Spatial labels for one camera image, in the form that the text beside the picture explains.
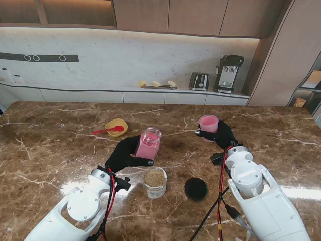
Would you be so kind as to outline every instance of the glass jar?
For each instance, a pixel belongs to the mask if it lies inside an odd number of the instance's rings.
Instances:
[[[164,174],[164,177],[165,177],[164,184],[159,187],[151,187],[145,183],[146,174],[148,173],[148,171],[153,170],[153,169],[161,170]],[[144,180],[143,180],[143,188],[144,188],[145,195],[148,196],[149,198],[152,198],[152,199],[160,198],[161,196],[164,195],[164,193],[166,191],[166,181],[167,181],[167,175],[166,175],[166,172],[163,170],[163,168],[160,168],[160,167],[148,168],[148,170],[145,171],[145,173],[144,173]]]
[[[156,127],[148,127],[140,136],[136,157],[154,160],[161,144],[161,131]]]

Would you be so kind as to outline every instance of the robotic hand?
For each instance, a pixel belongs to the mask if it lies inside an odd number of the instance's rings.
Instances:
[[[225,166],[230,172],[228,185],[259,240],[310,240],[291,201],[269,171],[253,162],[253,155],[237,142],[226,123],[220,120],[216,133],[196,130],[195,134],[215,140],[225,149]],[[213,154],[211,161],[214,165],[222,164],[223,153]]]
[[[66,195],[30,232],[25,241],[85,241],[97,240],[95,236],[89,237],[100,224],[106,214],[106,208],[101,207],[100,196],[110,190],[111,176],[117,183],[116,191],[128,190],[129,178],[125,180],[115,177],[114,173],[125,167],[153,166],[154,161],[145,158],[136,158],[134,154],[140,136],[126,138],[118,143],[114,152],[105,164],[105,168],[98,166],[88,175],[89,184],[85,188],[74,188]],[[78,222],[92,220],[85,229],[78,229],[63,216],[67,209],[69,216]]]

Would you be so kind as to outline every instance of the kitchen island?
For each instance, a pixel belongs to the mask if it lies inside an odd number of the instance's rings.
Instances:
[[[120,171],[132,187],[116,196],[107,238],[189,240],[218,196],[220,168],[209,157],[221,149],[194,135],[197,120],[206,114],[232,127],[236,139],[249,148],[257,164],[269,169],[295,205],[311,240],[321,240],[321,129],[305,109],[53,102],[15,102],[0,117],[2,240],[23,240],[72,188],[86,185],[87,175],[105,163],[119,141],[149,126],[163,134],[155,166],[166,171],[167,190],[163,197],[149,199],[141,184],[146,168]],[[128,123],[125,135],[92,134],[115,118]],[[184,183],[191,177],[207,184],[202,202],[184,194]],[[230,191],[224,200],[241,211]],[[224,207],[221,215],[224,240],[246,240],[246,231]],[[217,237],[214,209],[195,240]]]

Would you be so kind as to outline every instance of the plastic cup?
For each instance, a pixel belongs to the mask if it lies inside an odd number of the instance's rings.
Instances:
[[[214,115],[205,115],[201,117],[197,123],[200,124],[202,131],[215,133],[218,128],[219,119]],[[207,140],[204,137],[203,137],[203,140],[206,142],[214,142],[214,141]]]

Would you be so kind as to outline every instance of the toaster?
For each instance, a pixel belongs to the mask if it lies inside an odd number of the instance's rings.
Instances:
[[[190,79],[189,89],[207,91],[209,89],[209,80],[209,74],[193,72]]]

